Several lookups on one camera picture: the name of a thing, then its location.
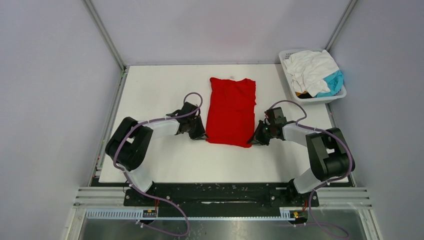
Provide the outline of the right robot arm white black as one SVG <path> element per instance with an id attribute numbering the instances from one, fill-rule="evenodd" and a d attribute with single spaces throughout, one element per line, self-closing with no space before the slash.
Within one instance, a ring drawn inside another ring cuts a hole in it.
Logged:
<path id="1" fill-rule="evenodd" d="M 294 142 L 305 146 L 310 167 L 288 183 L 287 201 L 301 205 L 307 193 L 331 180 L 349 175 L 355 169 L 352 154 L 340 129 L 318 129 L 287 120 L 281 107 L 265 111 L 259 121 L 250 145 L 267 146 L 272 139 Z"/>

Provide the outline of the red t shirt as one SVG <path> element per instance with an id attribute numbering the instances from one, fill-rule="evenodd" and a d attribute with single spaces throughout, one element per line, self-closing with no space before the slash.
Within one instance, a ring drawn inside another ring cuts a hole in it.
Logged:
<path id="1" fill-rule="evenodd" d="M 211 77 L 211 95 L 206 120 L 211 144 L 250 148 L 255 131 L 256 82 Z"/>

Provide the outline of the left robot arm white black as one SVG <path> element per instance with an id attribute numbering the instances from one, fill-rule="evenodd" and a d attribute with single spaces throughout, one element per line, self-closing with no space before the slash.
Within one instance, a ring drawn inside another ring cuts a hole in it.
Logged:
<path id="1" fill-rule="evenodd" d="M 187 133 L 191 140 L 208 138 L 201 119 L 201 110 L 190 102 L 184 102 L 165 117 L 138 121 L 125 117 L 108 141 L 105 153 L 113 165 L 122 171 L 136 192 L 136 199 L 144 206 L 152 204 L 155 192 L 149 170 L 143 165 L 152 140 Z"/>

